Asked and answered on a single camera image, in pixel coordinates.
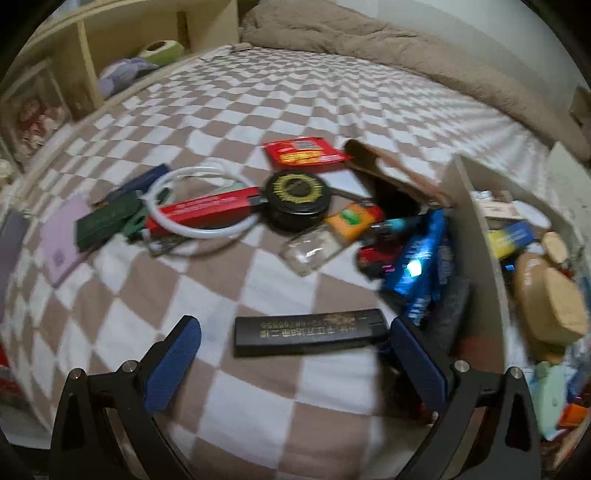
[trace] purple notebook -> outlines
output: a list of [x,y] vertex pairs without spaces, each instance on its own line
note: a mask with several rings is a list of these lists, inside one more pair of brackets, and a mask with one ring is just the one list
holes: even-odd
[[66,200],[41,227],[47,276],[54,287],[65,280],[85,256],[76,246],[76,221],[90,212],[85,199],[75,195]]

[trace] red package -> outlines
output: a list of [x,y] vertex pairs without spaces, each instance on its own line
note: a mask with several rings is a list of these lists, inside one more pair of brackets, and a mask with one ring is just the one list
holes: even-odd
[[2,391],[22,395],[21,389],[16,380],[14,380],[12,370],[10,370],[8,358],[6,357],[2,346],[0,346],[0,392]]
[[263,146],[273,160],[288,167],[328,165],[351,158],[320,137],[279,140],[265,143]]

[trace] checkered bedsheet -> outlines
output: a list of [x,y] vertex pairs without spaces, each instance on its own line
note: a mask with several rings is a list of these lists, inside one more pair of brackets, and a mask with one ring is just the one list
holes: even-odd
[[92,374],[140,359],[191,314],[202,324],[203,343],[158,421],[198,478],[384,478],[402,468],[426,430],[390,415],[389,375],[371,348],[232,355],[237,315],[377,306],[392,318],[377,285],[356,271],[355,246],[299,278],[277,257],[285,239],[263,225],[222,249],[189,242],[157,259],[117,235],[57,289],[43,271],[39,226],[64,199],[97,199],[160,163],[179,168],[213,160],[262,184],[272,167],[260,145],[308,135],[337,147],[359,138],[434,180],[462,150],[550,195],[548,149],[529,130],[411,73],[263,48],[183,67],[82,131],[26,199],[35,218],[0,333],[46,425],[72,368]]

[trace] red item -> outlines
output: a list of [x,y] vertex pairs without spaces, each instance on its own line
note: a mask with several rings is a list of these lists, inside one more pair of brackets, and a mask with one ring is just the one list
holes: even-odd
[[[175,223],[191,228],[215,225],[222,222],[238,221],[251,213],[251,207],[258,204],[261,191],[257,187],[248,187],[233,192],[220,193],[209,197],[188,200],[166,205],[160,212]],[[170,235],[170,232],[154,222],[146,220],[146,228],[153,237]]]
[[394,271],[394,263],[404,250],[404,242],[379,242],[357,250],[357,266],[370,278],[382,278]]
[[345,161],[351,157],[333,148],[324,138],[302,137],[263,144],[279,165],[311,167]]
[[21,389],[19,388],[10,365],[8,358],[4,353],[2,346],[0,346],[0,391],[7,391],[16,395],[22,395]]

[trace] blue package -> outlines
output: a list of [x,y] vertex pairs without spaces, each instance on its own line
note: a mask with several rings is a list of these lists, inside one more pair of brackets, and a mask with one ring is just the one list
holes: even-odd
[[431,293],[432,278],[433,275],[421,275],[418,281],[417,295],[414,300],[408,304],[405,312],[408,319],[417,327],[421,326],[422,320],[427,314],[427,309],[433,300]]
[[386,274],[382,292],[394,308],[406,306],[417,296],[419,279],[433,275],[437,250],[446,231],[447,222],[442,209],[428,214],[427,232],[414,235],[398,258],[395,268]]
[[167,174],[170,171],[168,165],[161,163],[157,167],[151,168],[145,173],[142,173],[139,177],[131,179],[129,182],[123,184],[117,190],[114,190],[107,194],[104,198],[104,202],[112,202],[113,200],[125,195],[128,192],[141,191],[146,193],[152,184],[158,180],[162,175]]
[[448,235],[443,235],[443,240],[437,248],[437,261],[433,268],[433,286],[431,295],[433,301],[441,300],[441,290],[449,282],[453,274],[454,256]]

